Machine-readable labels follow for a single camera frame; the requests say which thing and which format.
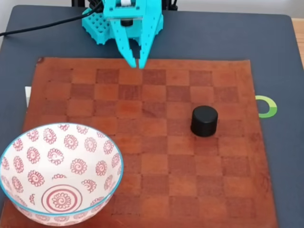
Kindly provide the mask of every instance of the wooden surface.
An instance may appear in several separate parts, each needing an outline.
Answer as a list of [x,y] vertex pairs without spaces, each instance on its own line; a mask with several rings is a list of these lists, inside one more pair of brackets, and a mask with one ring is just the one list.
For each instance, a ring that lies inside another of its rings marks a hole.
[[293,19],[293,24],[300,49],[302,63],[304,65],[304,19]]
[[[198,105],[218,111],[212,137],[190,131]],[[58,121],[103,131],[124,160],[108,205],[75,228],[277,227],[249,61],[149,60],[139,70],[123,59],[41,59],[24,131]],[[44,227],[9,201],[0,225]]]

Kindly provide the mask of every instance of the wire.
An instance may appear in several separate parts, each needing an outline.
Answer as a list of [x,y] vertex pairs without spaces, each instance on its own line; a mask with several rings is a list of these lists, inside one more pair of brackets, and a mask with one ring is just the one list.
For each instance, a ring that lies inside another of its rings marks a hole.
[[0,37],[7,36],[7,35],[12,35],[12,34],[17,34],[17,33],[30,32],[30,31],[39,30],[39,29],[46,29],[46,28],[49,28],[49,27],[52,27],[52,26],[65,24],[65,23],[68,23],[68,22],[72,22],[72,21],[75,21],[75,20],[86,18],[86,17],[90,16],[91,14],[95,13],[102,4],[103,4],[103,2],[100,1],[90,12],[88,12],[86,14],[83,14],[83,15],[80,15],[80,16],[77,16],[77,17],[73,17],[73,18],[57,21],[57,22],[54,22],[54,23],[37,26],[37,27],[25,28],[25,29],[9,31],[9,32],[2,32],[2,33],[0,33]]

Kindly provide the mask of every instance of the green circle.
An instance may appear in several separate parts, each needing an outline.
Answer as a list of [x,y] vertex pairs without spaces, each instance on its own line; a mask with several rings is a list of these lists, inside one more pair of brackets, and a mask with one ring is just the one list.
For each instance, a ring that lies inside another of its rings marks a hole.
[[260,96],[257,95],[256,96],[256,100],[262,100],[267,102],[268,106],[269,106],[269,111],[268,113],[259,113],[258,116],[262,119],[266,119],[266,118],[270,118],[273,117],[276,113],[277,113],[277,106],[276,103],[274,102],[274,100],[272,100],[271,98],[267,97],[267,96]]

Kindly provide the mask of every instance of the red patterned bowl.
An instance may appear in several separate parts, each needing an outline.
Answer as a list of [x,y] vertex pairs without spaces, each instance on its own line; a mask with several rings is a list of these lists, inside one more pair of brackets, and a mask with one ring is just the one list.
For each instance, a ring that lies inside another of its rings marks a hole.
[[15,139],[1,156],[0,186],[36,222],[67,226],[98,213],[117,189],[122,155],[102,132],[54,123]]

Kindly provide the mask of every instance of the ceramic bowl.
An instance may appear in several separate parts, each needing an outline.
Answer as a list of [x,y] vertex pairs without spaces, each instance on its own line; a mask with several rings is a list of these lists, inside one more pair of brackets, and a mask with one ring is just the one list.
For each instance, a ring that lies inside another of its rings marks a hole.
[[102,132],[54,123],[25,132],[1,156],[0,185],[26,217],[68,226],[98,213],[123,175],[122,155]]

